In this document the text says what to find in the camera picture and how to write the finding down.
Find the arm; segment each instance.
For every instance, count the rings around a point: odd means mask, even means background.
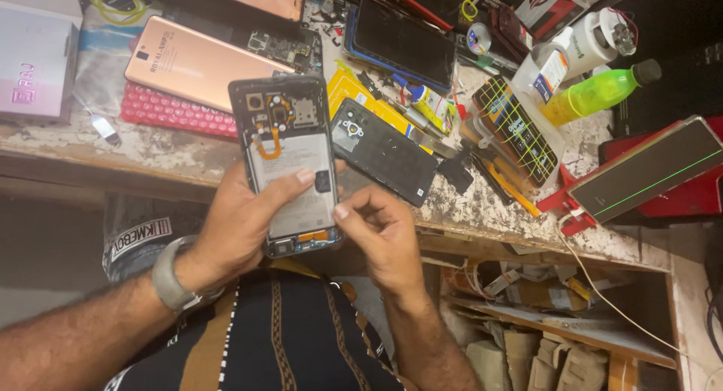
[[[481,390],[424,289],[409,209],[370,185],[338,205],[334,217],[365,252],[369,275],[384,295],[400,374],[426,391]]]
[[[243,163],[223,177],[194,247],[175,263],[196,293],[256,267],[271,217],[314,184],[312,170],[280,177],[254,195]],[[0,331],[3,389],[76,390],[102,385],[174,322],[150,273],[108,292]]]

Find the red bubble wrap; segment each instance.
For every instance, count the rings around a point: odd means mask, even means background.
[[[127,82],[121,102],[122,119],[183,130],[236,137],[236,122],[229,113]]]

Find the white plastic bottle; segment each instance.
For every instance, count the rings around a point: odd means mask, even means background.
[[[566,49],[572,34],[573,28],[566,27],[550,42],[535,45],[512,78],[512,83],[526,91],[536,104],[546,104],[567,75]]]

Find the broken phone parts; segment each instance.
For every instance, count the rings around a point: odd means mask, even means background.
[[[338,242],[341,234],[333,218],[336,175],[323,79],[294,75],[234,81],[229,94],[254,192],[304,168],[316,172],[314,186],[271,220],[268,257],[291,256]]]

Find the silver watch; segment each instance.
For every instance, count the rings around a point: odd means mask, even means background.
[[[156,259],[156,264],[153,265],[151,277],[156,294],[176,316],[198,305],[205,298],[204,295],[195,294],[181,285],[174,267],[178,249],[181,246],[193,244],[197,238],[197,235],[187,235],[171,241]]]

